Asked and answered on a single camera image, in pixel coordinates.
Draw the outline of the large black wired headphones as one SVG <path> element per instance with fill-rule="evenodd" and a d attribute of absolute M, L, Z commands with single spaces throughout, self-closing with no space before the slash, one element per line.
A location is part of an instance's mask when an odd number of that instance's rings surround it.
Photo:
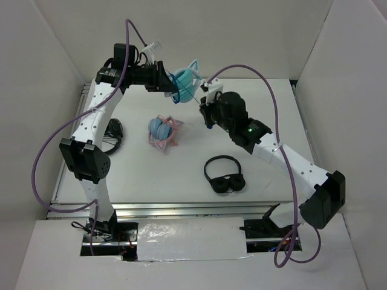
<path fill-rule="evenodd" d="M 116 140 L 113 147 L 110 150 L 105 151 L 105 154 L 110 156 L 119 150 L 123 139 L 123 126 L 117 118 L 112 118 L 108 122 L 103 139 L 107 138 Z"/>

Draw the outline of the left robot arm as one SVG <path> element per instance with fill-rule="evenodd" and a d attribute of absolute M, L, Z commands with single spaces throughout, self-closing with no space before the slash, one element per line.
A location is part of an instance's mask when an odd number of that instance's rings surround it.
<path fill-rule="evenodd" d="M 163 62 L 154 59 L 158 42 L 142 49 L 146 63 L 138 65 L 132 54 L 133 45 L 117 43 L 109 67 L 100 68 L 95 78 L 93 99 L 69 139 L 62 139 L 59 148 L 69 171 L 74 173 L 85 191 L 89 222 L 102 239 L 110 241 L 119 233 L 117 215 L 109 200 L 106 176 L 110 170 L 109 156 L 102 150 L 103 136 L 115 107 L 131 85 L 143 85 L 149 92 L 176 92 Z"/>

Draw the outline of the pink blue cat headphones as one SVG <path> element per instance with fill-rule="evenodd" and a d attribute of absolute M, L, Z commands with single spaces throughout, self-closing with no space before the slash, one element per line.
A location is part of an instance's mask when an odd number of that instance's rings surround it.
<path fill-rule="evenodd" d="M 164 151 L 167 145 L 178 146 L 175 136 L 183 125 L 184 122 L 173 118 L 171 115 L 167 118 L 158 115 L 149 121 L 148 143 L 161 151 Z"/>

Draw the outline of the teal cat ear headphones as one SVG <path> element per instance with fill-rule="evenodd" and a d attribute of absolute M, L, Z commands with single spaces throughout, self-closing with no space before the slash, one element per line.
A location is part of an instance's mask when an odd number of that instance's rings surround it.
<path fill-rule="evenodd" d="M 166 71 L 171 80 L 175 82 L 178 92 L 164 93 L 175 104 L 188 103 L 195 98 L 195 93 L 201 85 L 202 77 L 199 74 L 198 60 L 193 60 L 187 67 L 178 69 L 173 73 Z"/>

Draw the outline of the small black headphones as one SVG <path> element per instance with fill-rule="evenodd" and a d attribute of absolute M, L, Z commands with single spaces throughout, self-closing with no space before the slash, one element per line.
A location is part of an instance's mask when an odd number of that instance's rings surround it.
<path fill-rule="evenodd" d="M 207 166 L 213 161 L 222 160 L 222 159 L 233 161 L 238 168 L 238 173 L 211 178 L 207 174 L 207 171 L 206 171 Z M 246 186 L 246 181 L 242 174 L 242 167 L 239 161 L 229 155 L 218 155 L 207 160 L 203 167 L 203 173 L 204 173 L 205 179 L 211 185 L 212 190 L 217 194 L 228 193 L 229 190 L 231 192 L 239 192 Z"/>

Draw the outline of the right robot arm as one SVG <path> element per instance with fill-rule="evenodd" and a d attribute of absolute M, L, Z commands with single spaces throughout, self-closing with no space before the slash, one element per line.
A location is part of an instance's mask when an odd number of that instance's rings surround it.
<path fill-rule="evenodd" d="M 218 92 L 212 102 L 203 97 L 199 110 L 208 128 L 218 125 L 224 129 L 237 146 L 290 178 L 293 190 L 303 194 L 302 199 L 295 197 L 266 212 L 263 229 L 269 236 L 275 237 L 293 224 L 307 223 L 321 230 L 345 204 L 345 176 L 316 166 L 278 141 L 268 126 L 248 116 L 238 93 Z"/>

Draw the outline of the aluminium rail frame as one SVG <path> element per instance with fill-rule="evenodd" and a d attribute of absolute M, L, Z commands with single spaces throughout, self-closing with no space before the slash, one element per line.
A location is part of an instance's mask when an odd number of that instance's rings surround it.
<path fill-rule="evenodd" d="M 225 91 L 235 91 L 246 101 L 249 116 L 274 130 L 270 93 L 262 80 L 224 79 Z M 269 80 L 279 109 L 281 141 L 312 163 L 313 155 L 289 80 Z M 162 115 L 184 122 L 178 146 L 164 151 L 148 144 L 148 123 Z M 134 216 L 198 216 L 210 214 L 263 214 L 272 205 L 292 200 L 291 184 L 283 173 L 236 146 L 215 126 L 207 129 L 196 101 L 174 105 L 163 94 L 142 86 L 126 90 L 113 113 L 124 128 L 121 148 L 111 157 L 106 177 L 109 197 L 121 219 Z M 203 174 L 205 162 L 230 155 L 242 165 L 244 190 L 217 195 Z M 79 181 L 63 166 L 53 194 L 58 208 L 86 203 Z"/>

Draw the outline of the white taped cover plate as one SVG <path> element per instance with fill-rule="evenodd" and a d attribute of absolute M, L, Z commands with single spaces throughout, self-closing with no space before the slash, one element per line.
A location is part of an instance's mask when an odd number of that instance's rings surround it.
<path fill-rule="evenodd" d="M 241 217 L 142 219 L 137 258 L 141 262 L 237 260 L 247 257 Z"/>

